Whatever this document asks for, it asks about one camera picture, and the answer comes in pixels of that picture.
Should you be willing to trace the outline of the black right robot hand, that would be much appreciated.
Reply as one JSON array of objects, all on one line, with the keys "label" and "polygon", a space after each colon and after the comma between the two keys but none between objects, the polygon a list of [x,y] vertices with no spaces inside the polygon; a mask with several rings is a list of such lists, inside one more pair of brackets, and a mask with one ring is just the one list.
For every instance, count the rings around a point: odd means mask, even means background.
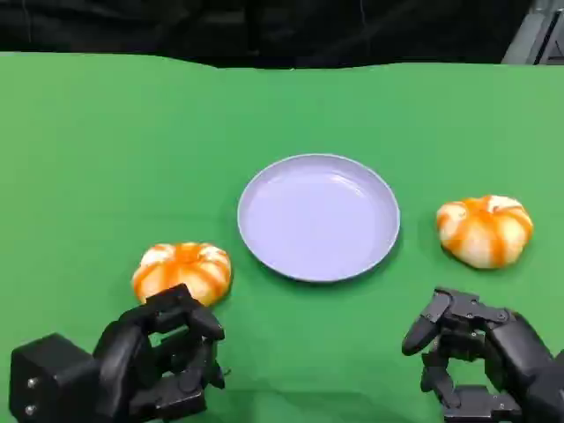
[{"label": "black right robot hand", "polygon": [[[552,355],[521,314],[487,306],[476,294],[435,288],[402,352],[421,355],[420,388],[435,394],[446,422],[563,420],[563,356]],[[455,384],[452,359],[483,360],[496,391]]]}]

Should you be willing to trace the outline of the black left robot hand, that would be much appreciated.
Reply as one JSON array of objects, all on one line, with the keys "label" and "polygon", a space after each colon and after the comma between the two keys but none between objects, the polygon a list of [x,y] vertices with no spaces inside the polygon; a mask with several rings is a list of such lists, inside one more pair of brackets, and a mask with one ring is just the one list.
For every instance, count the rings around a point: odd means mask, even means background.
[{"label": "black left robot hand", "polygon": [[225,332],[184,285],[155,294],[102,332],[95,422],[173,422],[204,412],[205,390],[224,389],[217,361]]}]

